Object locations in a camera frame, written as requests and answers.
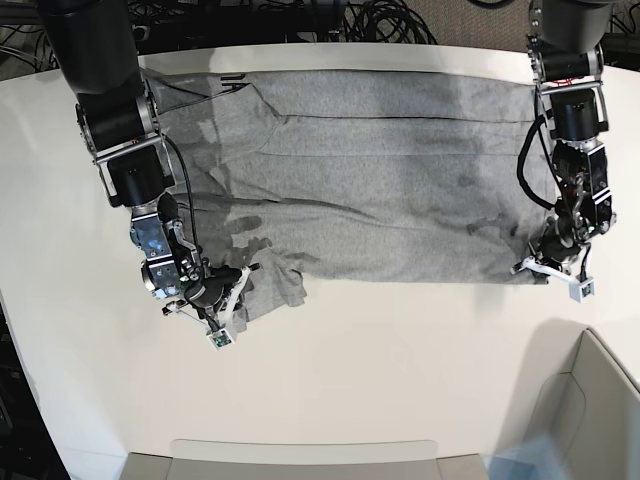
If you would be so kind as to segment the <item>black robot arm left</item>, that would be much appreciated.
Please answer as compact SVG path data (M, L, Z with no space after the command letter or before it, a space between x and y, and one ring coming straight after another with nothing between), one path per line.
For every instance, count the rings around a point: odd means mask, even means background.
M512 270L562 280L578 302L595 292L587 272L591 241L616 220L607 155L599 139L609 129L600 41L612 8L610 1L533 1L529 6L534 122L518 155L516 176L525 195L553 215L530 242L528 257ZM534 140L556 183L555 202L535 194L525 179Z

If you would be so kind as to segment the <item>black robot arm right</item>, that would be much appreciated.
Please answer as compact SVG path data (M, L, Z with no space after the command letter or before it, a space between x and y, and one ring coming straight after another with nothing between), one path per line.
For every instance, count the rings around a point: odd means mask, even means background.
M170 314L192 307L213 332L230 326L248 269L210 266L193 222L169 190L178 154L143 79L124 1L36 4L59 67L76 99L81 135L109 204L131 213L132 243L145 255L143 282Z

